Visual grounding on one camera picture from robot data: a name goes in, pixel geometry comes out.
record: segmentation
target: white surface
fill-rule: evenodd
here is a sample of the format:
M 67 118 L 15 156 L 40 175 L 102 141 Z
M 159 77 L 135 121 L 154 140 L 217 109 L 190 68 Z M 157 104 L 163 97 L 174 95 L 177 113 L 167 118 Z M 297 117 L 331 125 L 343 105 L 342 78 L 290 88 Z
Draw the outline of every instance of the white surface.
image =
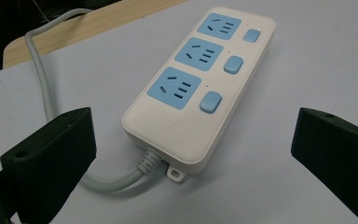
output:
M 207 168 L 177 185 L 160 166 L 113 195 L 77 187 L 53 223 L 358 223 L 290 155 L 301 106 L 358 125 L 358 1 L 193 0 L 43 57 L 61 112 L 92 107 L 98 159 L 118 176 L 142 155 L 121 116 L 208 9 L 277 22 L 268 54 Z M 31 63 L 0 72 L 0 155 L 45 123 Z
M 241 20 L 241 24 L 229 40 L 197 31 L 211 13 Z M 126 111 L 123 116 L 124 129 L 131 139 L 135 139 L 135 142 L 144 149 L 156 151 L 170 165 L 170 171 L 167 173 L 169 178 L 182 181 L 186 174 L 198 174 L 205 168 L 243 93 L 249 86 L 257 66 L 263 60 L 275 26 L 275 21 L 267 17 L 226 7 L 212 8 L 194 26 L 171 58 Z M 249 29 L 261 31 L 255 43 L 243 40 Z M 175 60 L 190 38 L 208 41 L 223 48 L 208 71 L 201 71 Z M 236 75 L 224 71 L 225 64 L 231 56 L 238 56 L 245 60 Z M 148 95 L 150 88 L 167 68 L 200 79 L 199 86 L 182 109 L 176 109 Z M 200 102 L 209 91 L 218 92 L 223 98 L 212 114 L 200 110 Z M 175 170 L 177 176 L 171 175 L 172 170 Z

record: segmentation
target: power strip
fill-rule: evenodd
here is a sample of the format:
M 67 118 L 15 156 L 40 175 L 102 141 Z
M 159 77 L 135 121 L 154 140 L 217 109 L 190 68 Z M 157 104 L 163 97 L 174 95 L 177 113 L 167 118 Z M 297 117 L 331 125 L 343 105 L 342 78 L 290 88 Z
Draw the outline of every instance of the power strip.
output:
M 170 179 L 205 168 L 275 26 L 270 18 L 211 9 L 124 114 L 129 137 L 170 164 Z

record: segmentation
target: socket hole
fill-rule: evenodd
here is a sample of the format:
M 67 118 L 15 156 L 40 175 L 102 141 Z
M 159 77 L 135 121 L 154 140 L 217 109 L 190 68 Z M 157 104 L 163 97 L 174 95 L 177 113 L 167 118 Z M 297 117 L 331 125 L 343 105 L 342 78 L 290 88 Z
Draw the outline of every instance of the socket hole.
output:
M 183 95 L 179 95 L 178 93 L 175 93 L 174 96 L 176 96 L 177 98 L 183 99 Z
M 190 83 L 182 82 L 182 84 L 184 84 L 184 85 L 187 86 L 187 87 L 191 87 L 191 84 L 190 84 Z
M 28 152 L 27 151 L 19 151 L 16 153 L 15 157 L 17 158 L 23 158 L 25 157 L 26 155 L 28 155 Z
M 172 175 L 173 177 L 175 177 L 175 178 L 177 178 L 177 177 L 180 176 L 179 172 L 177 172 L 177 171 L 175 171 L 175 170 L 171 170 L 171 175 Z
M 187 90 L 183 89 L 183 88 L 179 88 L 178 89 L 179 91 L 182 91 L 182 92 L 187 92 Z

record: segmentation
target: gray cable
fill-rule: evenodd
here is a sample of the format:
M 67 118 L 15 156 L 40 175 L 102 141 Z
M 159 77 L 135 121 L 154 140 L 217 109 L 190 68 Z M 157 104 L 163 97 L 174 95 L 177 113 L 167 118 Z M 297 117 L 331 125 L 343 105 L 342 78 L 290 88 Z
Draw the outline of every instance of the gray cable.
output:
M 46 32 L 47 30 L 53 28 L 54 26 L 61 23 L 62 21 L 65 21 L 77 14 L 85 14 L 89 12 L 91 12 L 91 10 L 84 9 L 84 8 L 68 11 L 62 14 L 59 18 L 55 19 L 54 21 L 51 21 L 46 25 L 43 25 L 25 34 L 25 42 L 34 60 L 36 73 L 39 75 L 40 86 L 43 94 L 43 102 L 45 106 L 45 113 L 48 121 L 51 121 L 55 117 L 57 117 L 58 112 L 56 111 L 57 109 L 54 107 L 51 101 L 50 90 L 48 86 L 48 79 L 46 76 L 45 68 L 43 67 L 42 60 L 40 59 L 39 53 L 36 47 L 34 46 L 33 37 Z M 116 181 L 103 182 L 97 180 L 95 177 L 92 177 L 89 174 L 84 174 L 82 179 L 80 180 L 80 183 L 87 189 L 91 189 L 96 192 L 119 191 L 131 186 L 139 179 L 141 179 L 142 176 L 149 175 L 154 170 L 154 168 L 156 168 L 156 166 L 159 164 L 160 161 L 161 161 L 161 157 L 155 152 L 149 150 L 146 151 L 143 157 L 138 161 L 138 164 L 136 166 L 137 170 L 130 175 L 121 177 Z
M 57 24 L 66 21 L 67 19 L 75 15 L 86 14 L 89 12 L 91 12 L 91 10 L 85 8 L 70 10 L 62 14 L 59 18 L 55 19 L 54 21 L 51 21 L 25 34 L 25 42 L 27 44 L 28 50 L 31 53 L 32 59 L 34 60 L 34 67 L 36 68 L 36 72 L 39 75 L 40 87 L 42 88 L 42 94 L 43 94 L 43 103 L 45 105 L 45 113 L 48 121 L 51 121 L 55 117 L 57 117 L 58 113 L 57 111 L 55 111 L 53 103 L 50 98 L 50 90 L 48 87 L 48 79 L 46 76 L 45 68 L 43 67 L 42 60 L 39 57 L 39 53 L 37 52 L 37 49 L 34 46 L 33 37 L 46 32 L 47 30 L 53 28 Z
M 115 192 L 122 189 L 125 189 L 138 180 L 140 180 L 144 174 L 140 170 L 135 170 L 132 174 L 121 177 L 118 180 L 111 182 L 104 182 L 102 180 L 97 180 L 95 177 L 92 177 L 88 174 L 83 175 L 80 180 L 80 183 L 87 189 L 99 192 Z

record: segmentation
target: switch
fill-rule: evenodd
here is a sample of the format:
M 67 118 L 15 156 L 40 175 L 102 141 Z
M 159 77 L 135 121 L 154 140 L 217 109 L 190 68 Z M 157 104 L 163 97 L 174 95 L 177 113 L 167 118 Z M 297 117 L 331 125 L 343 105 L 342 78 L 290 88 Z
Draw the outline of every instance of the switch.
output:
M 248 32 L 246 32 L 246 35 L 243 39 L 246 42 L 254 43 L 259 36 L 260 36 L 260 31 L 255 29 L 250 29 L 248 30 Z
M 243 59 L 238 56 L 231 56 L 225 65 L 225 72 L 235 75 L 240 71 L 243 64 Z
M 208 114 L 214 113 L 222 101 L 222 96 L 215 91 L 208 91 L 201 101 L 200 109 Z

